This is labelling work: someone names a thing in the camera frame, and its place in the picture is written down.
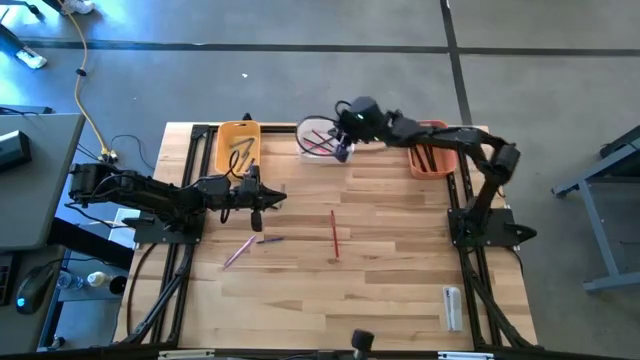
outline wooden table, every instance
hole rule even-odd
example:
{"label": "wooden table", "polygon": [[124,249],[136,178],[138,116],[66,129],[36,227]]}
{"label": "wooden table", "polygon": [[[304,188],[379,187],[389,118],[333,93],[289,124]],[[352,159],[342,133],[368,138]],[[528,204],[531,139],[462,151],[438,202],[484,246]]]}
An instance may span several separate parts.
{"label": "wooden table", "polygon": [[[180,184],[192,125],[167,124],[156,179]],[[258,238],[286,239],[254,244],[222,271],[223,262],[254,235],[249,211],[232,212],[224,225],[218,213],[208,213],[196,247],[180,347],[350,349],[352,331],[362,328],[375,333],[374,350],[473,348],[466,305],[464,331],[446,330],[442,288],[464,287],[449,240],[444,179],[413,179],[406,150],[382,151],[379,144],[359,145],[348,165],[301,163],[292,134],[263,134],[261,150],[263,182],[276,190],[285,184],[288,199],[282,209],[263,215]],[[210,164],[213,174],[213,155]],[[482,175],[469,164],[478,191]],[[194,169],[199,168],[196,160]],[[497,198],[494,206],[502,205]],[[158,245],[143,264],[132,302],[134,326],[158,296],[167,248]],[[143,249],[136,251],[132,272]],[[486,252],[497,303],[535,343],[516,258],[504,249]],[[114,340],[125,336],[126,295]],[[479,313],[489,339],[484,308]],[[165,333],[172,315],[170,304]]]}

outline black strip on floor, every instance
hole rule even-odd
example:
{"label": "black strip on floor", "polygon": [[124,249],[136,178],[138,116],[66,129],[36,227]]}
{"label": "black strip on floor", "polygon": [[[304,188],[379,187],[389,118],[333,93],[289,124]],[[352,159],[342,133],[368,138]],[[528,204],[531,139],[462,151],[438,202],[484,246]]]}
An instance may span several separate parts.
{"label": "black strip on floor", "polygon": [[542,49],[459,47],[462,55],[640,57],[640,49]]}
{"label": "black strip on floor", "polygon": [[[32,48],[82,49],[79,41],[23,40]],[[386,46],[386,45],[286,45],[286,44],[190,44],[90,40],[92,50],[148,51],[262,51],[262,52],[338,52],[389,54],[446,54],[446,46]]]}
{"label": "black strip on floor", "polygon": [[462,77],[462,65],[460,64],[460,54],[458,53],[458,42],[456,33],[453,29],[453,20],[451,19],[451,9],[449,9],[448,0],[440,0],[440,8],[442,9],[442,19],[444,20],[444,31],[447,35],[447,44],[449,46],[449,58],[451,60],[451,71],[453,72],[453,85],[456,89],[458,97],[458,108],[460,109],[460,118],[462,125],[472,125],[471,110],[469,108],[469,99],[467,98],[467,90],[464,86],[464,78]]}

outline water bottle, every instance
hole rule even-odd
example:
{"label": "water bottle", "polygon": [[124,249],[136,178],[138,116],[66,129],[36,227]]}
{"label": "water bottle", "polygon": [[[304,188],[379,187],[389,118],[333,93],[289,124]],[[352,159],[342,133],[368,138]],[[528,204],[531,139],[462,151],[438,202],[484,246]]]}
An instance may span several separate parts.
{"label": "water bottle", "polygon": [[80,290],[84,285],[84,279],[66,270],[60,270],[56,287],[58,289]]}

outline orange bin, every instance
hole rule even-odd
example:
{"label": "orange bin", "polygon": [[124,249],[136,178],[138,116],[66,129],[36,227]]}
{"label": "orange bin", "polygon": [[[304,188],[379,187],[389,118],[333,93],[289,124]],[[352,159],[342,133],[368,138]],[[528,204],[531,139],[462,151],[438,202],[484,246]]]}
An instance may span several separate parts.
{"label": "orange bin", "polygon": [[233,168],[236,175],[244,174],[249,169],[249,165],[260,165],[259,123],[242,120],[229,121],[220,125],[216,138],[216,171],[221,174],[229,171],[229,158],[234,150],[240,153],[238,162]]}
{"label": "orange bin", "polygon": [[[440,128],[448,127],[440,120],[424,120],[419,123]],[[437,147],[417,145],[409,148],[408,154],[411,175],[421,180],[445,177],[456,170],[458,163],[455,151]]]}

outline red pencil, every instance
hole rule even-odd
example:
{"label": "red pencil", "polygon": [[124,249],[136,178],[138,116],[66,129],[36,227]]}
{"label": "red pencil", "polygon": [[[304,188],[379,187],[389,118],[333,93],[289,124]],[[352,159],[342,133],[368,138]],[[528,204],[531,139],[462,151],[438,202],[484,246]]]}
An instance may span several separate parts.
{"label": "red pencil", "polygon": [[338,251],[338,234],[336,233],[336,216],[331,210],[331,227],[333,228],[333,245],[336,249],[336,259],[340,258],[340,252]]}

